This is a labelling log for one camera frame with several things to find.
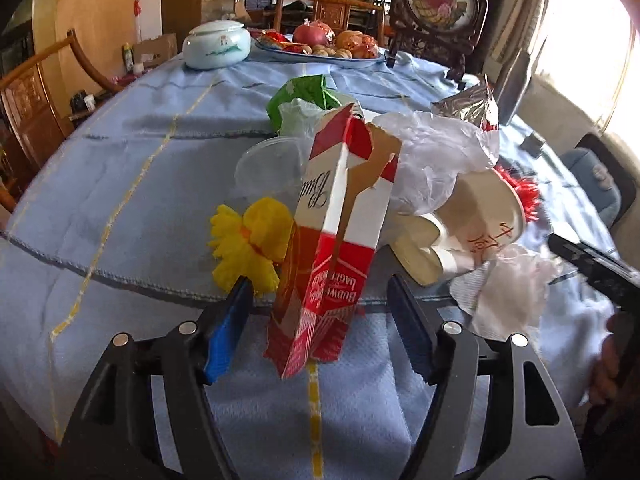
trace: table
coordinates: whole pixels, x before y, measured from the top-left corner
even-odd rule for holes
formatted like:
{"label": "table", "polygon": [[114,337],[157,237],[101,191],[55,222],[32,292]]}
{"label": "table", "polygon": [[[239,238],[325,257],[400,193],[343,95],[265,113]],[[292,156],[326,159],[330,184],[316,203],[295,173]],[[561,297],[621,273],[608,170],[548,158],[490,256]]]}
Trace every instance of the table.
{"label": "table", "polygon": [[[265,105],[294,76],[323,73],[329,86],[377,112],[428,110],[456,92],[442,66],[401,56],[393,71],[283,64],[252,52],[241,64],[194,72],[178,56],[133,83],[67,139],[18,204],[0,240],[0,381],[60,440],[84,383],[110,338],[164,335],[222,297],[211,279],[209,217],[243,206],[233,172],[241,154],[271,135]],[[521,243],[539,248],[555,222],[587,243],[614,245],[573,175],[548,148],[518,149],[528,127],[500,132],[501,155],[534,173],[541,220]],[[319,367],[322,471],[312,468],[309,374],[281,381],[262,357],[271,298],[256,301],[231,371],[207,389],[242,478],[397,478],[433,393],[412,373],[385,309],[385,286],[404,274],[388,248],[375,257],[340,360]],[[448,307],[446,284],[418,297]],[[574,272],[550,286],[541,352],[564,402],[580,401],[611,306]],[[179,469],[162,381],[153,383],[165,463]],[[461,469],[475,459],[482,427],[479,381]]]}

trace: silver screw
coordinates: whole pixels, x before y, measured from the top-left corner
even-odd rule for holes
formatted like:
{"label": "silver screw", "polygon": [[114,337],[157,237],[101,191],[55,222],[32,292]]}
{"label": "silver screw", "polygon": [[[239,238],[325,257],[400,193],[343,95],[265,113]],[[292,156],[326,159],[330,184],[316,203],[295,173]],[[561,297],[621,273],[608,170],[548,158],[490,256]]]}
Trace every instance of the silver screw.
{"label": "silver screw", "polygon": [[526,345],[529,344],[529,340],[522,334],[513,334],[511,336],[511,342],[514,345],[519,346],[521,348],[524,348]]}
{"label": "silver screw", "polygon": [[447,321],[443,325],[443,328],[447,334],[451,334],[451,335],[457,335],[460,332],[462,332],[462,327],[455,321]]}
{"label": "silver screw", "polygon": [[182,335],[193,334],[197,329],[196,324],[193,321],[185,321],[178,327],[178,332]]}
{"label": "silver screw", "polygon": [[129,336],[125,333],[120,333],[113,337],[113,344],[116,346],[124,346],[128,342],[129,342]]}

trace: red tassel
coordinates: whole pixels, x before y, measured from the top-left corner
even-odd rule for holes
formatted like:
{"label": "red tassel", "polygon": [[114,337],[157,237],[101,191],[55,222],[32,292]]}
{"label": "red tassel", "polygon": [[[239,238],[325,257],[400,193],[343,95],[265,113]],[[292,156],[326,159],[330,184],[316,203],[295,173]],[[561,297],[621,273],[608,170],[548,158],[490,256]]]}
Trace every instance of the red tassel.
{"label": "red tassel", "polygon": [[495,171],[500,174],[507,184],[513,187],[513,190],[516,192],[520,202],[522,202],[522,208],[524,209],[524,216],[527,222],[538,220],[538,213],[536,210],[541,203],[538,184],[530,178],[515,178],[502,166],[496,166]]}

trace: hand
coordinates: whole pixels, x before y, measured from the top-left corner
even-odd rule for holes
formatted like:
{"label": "hand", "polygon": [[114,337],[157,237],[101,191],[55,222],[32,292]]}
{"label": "hand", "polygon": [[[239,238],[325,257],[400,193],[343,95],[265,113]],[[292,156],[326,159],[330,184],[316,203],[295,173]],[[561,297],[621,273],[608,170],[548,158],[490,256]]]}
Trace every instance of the hand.
{"label": "hand", "polygon": [[[612,332],[616,316],[607,320],[607,330]],[[618,386],[614,379],[620,367],[620,357],[616,351],[613,334],[607,336],[602,342],[600,358],[593,367],[591,373],[591,386],[589,387],[589,400],[591,404],[601,405],[607,400],[613,400],[618,394]]]}

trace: blue cushion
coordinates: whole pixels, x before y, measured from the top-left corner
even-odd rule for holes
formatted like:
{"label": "blue cushion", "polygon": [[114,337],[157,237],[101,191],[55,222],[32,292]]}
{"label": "blue cushion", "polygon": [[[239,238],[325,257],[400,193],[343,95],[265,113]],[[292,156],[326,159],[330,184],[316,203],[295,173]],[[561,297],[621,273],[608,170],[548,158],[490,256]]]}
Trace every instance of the blue cushion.
{"label": "blue cushion", "polygon": [[600,219],[611,227],[618,216],[622,200],[620,190],[600,159],[587,148],[574,148],[560,156],[580,187],[593,203]]}

